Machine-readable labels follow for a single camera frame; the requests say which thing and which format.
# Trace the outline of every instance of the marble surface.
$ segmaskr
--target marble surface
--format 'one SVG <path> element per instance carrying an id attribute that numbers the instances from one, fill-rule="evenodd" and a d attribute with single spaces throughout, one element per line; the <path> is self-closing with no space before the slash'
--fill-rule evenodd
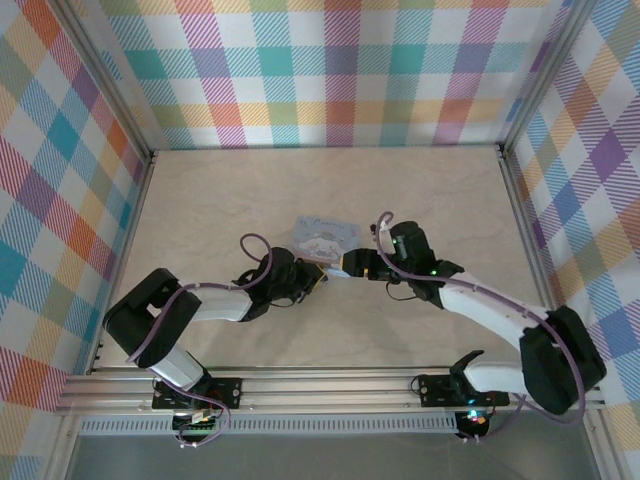
<path id="1" fill-rule="evenodd" d="M 361 246 L 373 247 L 368 225 L 384 210 L 417 221 L 439 258 L 537 301 L 490 147 L 162 152 L 120 295 L 161 266 L 183 283 L 237 278 L 255 265 L 238 246 L 242 234 L 289 246 L 302 214 L 359 223 Z M 250 247 L 262 255 L 258 242 Z M 104 337 L 99 365 L 122 365 L 126 355 Z M 304 303 L 250 323 L 192 323 L 179 343 L 209 366 L 436 366 L 477 348 L 516 354 L 465 317 L 395 302 L 383 283 L 334 277 Z"/>

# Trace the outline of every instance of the metal grate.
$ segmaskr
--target metal grate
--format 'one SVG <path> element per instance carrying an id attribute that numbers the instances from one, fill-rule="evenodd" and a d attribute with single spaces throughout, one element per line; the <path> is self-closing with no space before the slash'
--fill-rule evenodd
<path id="1" fill-rule="evenodd" d="M 454 433 L 448 412 L 368 415 L 243 415 L 232 417 L 227 434 Z M 172 434 L 171 417 L 100 416 L 83 420 L 80 435 Z"/>

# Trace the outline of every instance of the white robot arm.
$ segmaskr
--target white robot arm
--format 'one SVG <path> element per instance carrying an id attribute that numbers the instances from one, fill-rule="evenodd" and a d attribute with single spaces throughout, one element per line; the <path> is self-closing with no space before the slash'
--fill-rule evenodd
<path id="1" fill-rule="evenodd" d="M 344 255 L 343 270 L 352 277 L 406 282 L 420 300 L 470 318 L 520 352 L 519 362 L 505 362 L 482 350 L 465 355 L 450 368 L 447 378 L 453 403 L 442 406 L 474 404 L 486 398 L 484 392 L 508 392 L 529 395 L 544 410 L 562 414 L 580 397 L 576 378 L 587 391 L 605 376 L 604 363 L 573 310 L 563 306 L 549 312 L 479 284 L 459 265 L 436 259 L 415 222 L 399 223 L 389 233 L 395 253 L 381 256 L 373 249 L 353 250 Z M 301 302 L 324 277 L 320 267 L 295 259 L 284 248 L 272 249 L 271 255 L 270 268 L 265 256 L 257 269 L 234 282 L 239 288 L 247 286 L 246 291 L 212 290 L 202 298 L 181 287 L 168 270 L 157 269 L 107 312 L 103 325 L 130 360 L 179 389 L 177 394 L 175 389 L 166 390 L 170 401 L 187 409 L 202 408 L 202 401 L 195 397 L 226 387 L 177 345 L 187 324 L 204 319 L 253 320 L 266 313 L 273 301 Z M 199 285 L 191 287 L 198 290 Z M 151 313 L 150 305 L 163 308 L 163 321 Z M 570 360 L 558 348 L 558 339 Z"/>
<path id="2" fill-rule="evenodd" d="M 343 270 L 369 280 L 406 282 L 420 300 L 464 315 L 520 353 L 520 362 L 500 360 L 482 350 L 465 355 L 450 369 L 458 401 L 473 403 L 482 392 L 508 392 L 529 395 L 544 410 L 562 414 L 578 400 L 580 387 L 587 391 L 604 378 L 604 363 L 576 312 L 566 306 L 550 312 L 482 285 L 461 266 L 436 259 L 415 222 L 391 227 L 395 251 L 384 253 L 380 231 L 386 215 L 390 214 L 383 214 L 378 224 L 371 226 L 378 250 L 348 252 L 342 260 Z M 583 384 L 580 387 L 578 375 Z"/>

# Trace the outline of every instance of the purple cable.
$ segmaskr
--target purple cable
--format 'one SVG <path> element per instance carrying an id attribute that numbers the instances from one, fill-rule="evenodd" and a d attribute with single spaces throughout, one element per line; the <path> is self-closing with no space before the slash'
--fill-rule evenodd
<path id="1" fill-rule="evenodd" d="M 181 445 L 184 445 L 187 447 L 199 447 L 201 445 L 206 445 L 207 443 L 212 442 L 213 440 L 218 438 L 220 435 L 222 435 L 222 432 L 224 432 L 231 426 L 231 410 L 229 410 L 229 407 L 227 407 L 224 403 L 218 400 L 214 400 L 213 398 L 205 397 L 203 395 L 198 395 L 197 393 L 187 392 L 186 390 L 183 390 L 182 388 L 178 387 L 177 385 L 174 385 L 173 383 L 167 380 L 162 380 L 162 382 L 165 383 L 172 390 L 175 390 L 176 392 L 182 395 L 193 398 L 194 400 L 201 400 L 203 402 L 210 403 L 211 405 L 215 405 L 216 407 L 220 408 L 224 413 L 226 413 L 225 422 L 223 425 L 221 425 L 218 428 L 218 431 L 212 435 L 209 435 L 208 437 L 205 437 L 203 440 L 201 440 L 195 445 L 193 444 L 193 442 L 187 442 L 183 438 L 182 432 L 186 430 L 186 425 L 181 426 L 180 429 L 178 430 L 178 442 L 180 442 Z"/>
<path id="2" fill-rule="evenodd" d="M 197 288 L 219 288 L 221 290 L 229 290 L 229 291 L 247 290 L 253 287 L 254 285 L 257 285 L 258 283 L 260 283 L 269 274 L 269 271 L 271 270 L 271 265 L 273 265 L 273 251 L 271 250 L 271 245 L 269 245 L 269 242 L 267 241 L 266 238 L 264 238 L 262 235 L 259 235 L 257 233 L 246 233 L 240 238 L 240 248 L 242 248 L 242 251 L 249 258 L 257 262 L 259 262 L 260 259 L 257 257 L 254 257 L 251 253 L 249 253 L 249 251 L 244 246 L 244 241 L 250 237 L 257 238 L 262 243 L 264 243 L 265 247 L 267 247 L 267 254 L 269 255 L 269 261 L 267 263 L 267 268 L 265 268 L 264 272 L 262 272 L 262 274 L 258 278 L 256 278 L 255 280 L 252 280 L 246 285 L 238 286 L 238 285 L 225 285 L 223 283 L 202 282 L 202 283 L 190 283 L 188 285 L 180 287 L 178 290 L 176 290 L 173 293 L 173 295 L 171 295 L 171 297 L 169 297 L 169 300 L 167 300 L 167 303 L 164 305 L 164 307 L 162 307 L 162 311 L 160 312 L 160 315 L 158 315 L 158 318 L 156 318 L 156 321 L 151 327 L 151 330 L 149 330 L 149 334 L 146 336 L 146 338 L 140 344 L 140 346 L 129 356 L 129 358 L 127 358 L 127 363 L 135 362 L 137 358 L 140 355 L 142 355 L 142 352 L 145 351 L 145 349 L 149 346 L 153 338 L 156 336 L 156 333 L 160 329 L 162 322 L 167 316 L 167 312 L 169 311 L 169 308 L 171 308 L 171 305 L 173 304 L 173 302 L 175 302 L 176 298 L 178 298 L 184 292 L 188 290 L 194 290 Z"/>
<path id="3" fill-rule="evenodd" d="M 541 408 L 537 407 L 536 405 L 533 405 L 532 403 L 528 402 L 526 400 L 526 396 L 514 395 L 519 400 L 519 403 L 518 403 L 519 408 L 517 408 L 510 417 L 514 417 L 517 413 L 520 412 L 523 406 L 527 406 L 531 410 L 539 413 L 540 415 L 542 415 L 543 417 L 547 418 L 548 420 L 552 421 L 557 425 L 566 426 L 566 427 L 577 427 L 578 425 L 580 425 L 582 423 L 582 419 L 584 417 L 586 404 L 587 404 L 586 392 L 584 390 L 584 382 L 582 381 L 582 376 L 580 375 L 580 369 L 578 368 L 578 364 L 576 363 L 575 358 L 573 358 L 573 355 L 571 355 L 571 352 L 569 351 L 569 347 L 567 347 L 567 344 L 562 340 L 560 335 L 558 335 L 558 333 L 551 327 L 551 325 L 549 325 L 544 319 L 540 318 L 534 312 L 530 312 L 529 310 L 527 310 L 524 306 L 520 305 L 519 303 L 514 302 L 510 298 L 506 298 L 497 292 L 489 290 L 488 288 L 483 287 L 482 285 L 477 285 L 471 282 L 466 282 L 464 280 L 458 280 L 455 278 L 435 277 L 435 276 L 428 276 L 428 275 L 415 275 L 413 273 L 402 271 L 401 269 L 396 267 L 391 262 L 391 260 L 389 260 L 389 257 L 387 257 L 387 254 L 382 249 L 382 243 L 380 241 L 380 229 L 382 228 L 382 224 L 385 223 L 388 225 L 392 220 L 393 220 L 393 213 L 389 211 L 384 212 L 382 215 L 380 215 L 380 218 L 378 218 L 378 221 L 376 222 L 376 232 L 375 232 L 375 242 L 376 242 L 376 247 L 378 248 L 378 254 L 380 255 L 380 258 L 382 258 L 384 263 L 386 263 L 391 270 L 396 272 L 398 275 L 401 275 L 402 277 L 405 277 L 405 278 L 409 278 L 411 280 L 420 280 L 424 282 L 448 283 L 450 285 L 456 285 L 459 287 L 468 288 L 476 292 L 480 292 L 481 294 L 489 298 L 492 298 L 497 302 L 500 302 L 503 305 L 506 305 L 509 308 L 512 308 L 518 313 L 522 315 L 526 315 L 528 318 L 530 318 L 537 324 L 541 325 L 542 328 L 544 328 L 549 333 L 549 335 L 551 335 L 551 337 L 556 342 L 558 347 L 560 347 L 562 354 L 565 356 L 565 358 L 567 359 L 567 362 L 569 363 L 569 368 L 571 369 L 573 378 L 576 381 L 576 388 L 578 390 L 577 415 L 571 421 L 567 422 L 566 420 L 563 420 L 562 417 L 546 412 Z M 509 423 L 511 423 L 511 421 L 508 420 L 505 422 L 505 424 L 508 425 Z M 504 428 L 505 424 L 503 424 L 503 426 L 496 431 L 501 431 Z"/>

